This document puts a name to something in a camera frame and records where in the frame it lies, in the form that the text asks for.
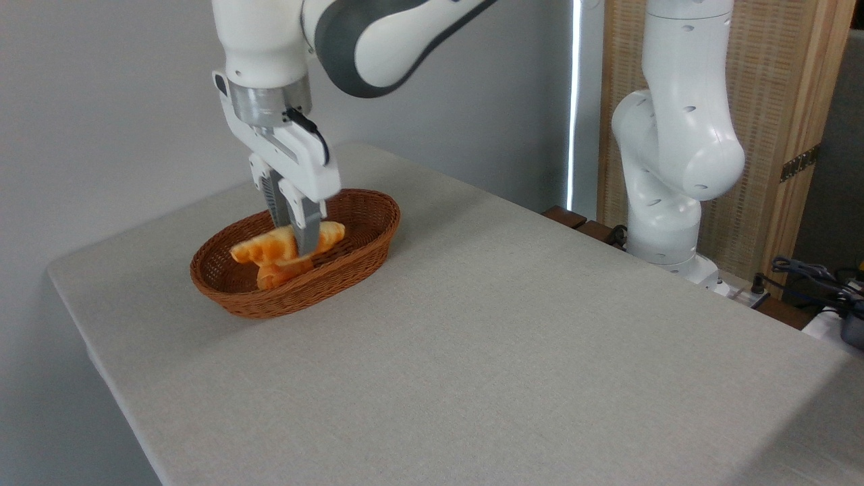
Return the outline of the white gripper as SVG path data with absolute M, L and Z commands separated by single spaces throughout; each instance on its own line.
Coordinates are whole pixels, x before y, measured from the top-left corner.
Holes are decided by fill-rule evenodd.
M 265 197 L 273 225 L 290 225 L 298 255 L 310 255 L 319 245 L 321 222 L 327 217 L 326 199 L 342 190 L 335 157 L 320 136 L 296 121 L 277 127 L 242 121 L 235 114 L 225 74 L 213 71 L 212 77 L 229 129 L 252 152 L 251 176 Z

